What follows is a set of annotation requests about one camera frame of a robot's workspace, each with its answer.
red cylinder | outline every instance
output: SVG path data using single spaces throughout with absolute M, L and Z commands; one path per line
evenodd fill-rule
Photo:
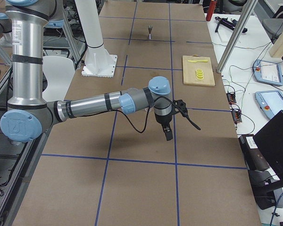
M 206 18 L 207 21 L 211 20 L 212 15 L 213 15 L 214 10 L 215 10 L 215 7 L 216 7 L 216 3 L 217 3 L 217 1 L 215 1 L 215 0 L 212 0 L 210 2 L 209 8 L 208 8 L 208 13 L 207 13 L 207 18 Z

blue cable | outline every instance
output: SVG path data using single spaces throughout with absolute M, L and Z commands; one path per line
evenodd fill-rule
M 281 195 L 279 196 L 279 198 L 278 198 L 278 200 L 277 200 L 277 203 L 275 204 L 275 209 L 274 209 L 274 211 L 273 211 L 273 215 L 272 215 L 272 218 L 270 219 L 270 223 L 269 223 L 269 226 L 272 226 L 273 225 L 273 219 L 274 219 L 274 216 L 275 216 L 275 211 L 276 211 L 276 209 L 277 209 L 277 207 L 278 207 L 278 204 L 279 204 L 279 201 L 280 201 L 280 199 L 282 198 L 282 196 L 283 196 L 283 192 L 281 193 Z

table surface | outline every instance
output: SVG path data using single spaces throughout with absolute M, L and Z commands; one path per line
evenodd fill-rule
M 221 45 L 227 45 L 227 43 L 222 42 L 221 39 L 219 38 L 218 33 L 215 33 L 217 21 L 214 20 L 214 18 L 216 16 L 228 17 L 228 20 L 230 19 L 239 20 L 240 16 L 213 14 L 212 20 L 208 22 L 208 29 L 210 32 L 212 42 L 214 43 L 216 58 L 217 61 L 219 61 L 225 50 L 225 47 Z M 231 85 L 236 90 L 241 90 L 241 89 L 243 90 L 242 87 L 246 87 L 246 91 L 244 95 L 243 92 L 241 91 L 237 92 L 236 94 L 237 105 L 241 107 L 243 114 L 250 117 L 255 122 L 255 128 L 253 123 L 250 121 L 250 119 L 247 119 L 245 116 L 242 116 L 242 123 L 238 124 L 237 134 L 247 134 L 250 132 L 256 134 L 256 132 L 258 132 L 268 122 L 268 118 L 259 108 L 255 100 L 254 94 L 257 91 L 267 91 L 267 90 L 277 90 L 277 89 L 268 84 L 256 82 L 254 76 L 252 75 L 252 70 L 249 68 L 252 67 L 254 61 L 257 58 L 275 63 L 282 62 L 282 59 L 272 58 L 270 56 L 268 51 L 272 47 L 272 43 L 270 45 L 267 45 L 270 42 L 270 39 L 266 34 L 264 28 L 262 27 L 260 21 L 255 16 L 251 16 L 249 18 L 246 27 L 248 28 L 248 31 L 240 36 L 239 41 L 236 44 L 236 47 L 242 47 L 242 48 L 234 48 L 229 61 L 227 62 L 224 70 L 222 71 L 222 76 L 224 79 L 224 85 Z M 232 35 L 232 31 L 222 25 L 219 27 L 219 30 L 222 33 L 224 33 L 225 36 L 227 37 L 230 37 Z M 283 63 L 280 63 L 280 66 L 283 73 Z M 271 175 L 275 174 L 271 169 L 269 171 Z M 273 209 L 274 209 L 273 207 L 266 210 L 260 210 L 258 208 L 262 223 L 268 223 L 268 224 L 270 223 L 271 212 L 273 211 Z M 274 218 L 273 221 L 274 225 L 279 225 L 279 222 L 283 221 L 283 209 L 277 209 L 277 213 L 279 213 L 280 216 Z
M 141 135 L 117 113 L 58 124 L 13 225 L 259 226 L 221 76 L 215 87 L 183 85 L 182 55 L 217 66 L 202 7 L 108 1 L 100 24 L 105 48 L 118 55 L 115 75 L 78 70 L 66 99 L 142 88 L 162 75 L 201 131 L 177 115 L 167 142 L 153 112 Z M 141 128 L 145 114 L 129 117 Z

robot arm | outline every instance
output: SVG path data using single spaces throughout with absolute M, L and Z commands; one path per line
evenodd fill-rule
M 143 89 L 129 89 L 74 101 L 47 103 L 42 98 L 43 28 L 49 17 L 62 10 L 61 0 L 7 0 L 6 13 L 12 20 L 13 32 L 13 97 L 0 127 L 10 139 L 27 142 L 37 138 L 54 124 L 68 118 L 91 115 L 122 108 L 134 113 L 154 107 L 155 117 L 162 125 L 167 140 L 173 138 L 172 116 L 178 112 L 191 123 L 181 101 L 170 101 L 169 81 L 155 77 Z

yellow knife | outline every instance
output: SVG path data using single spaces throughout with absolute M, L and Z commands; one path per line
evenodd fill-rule
M 188 62 L 190 62 L 190 63 L 197 63 L 197 62 L 204 62 L 204 63 L 207 63 L 208 60 L 188 60 Z

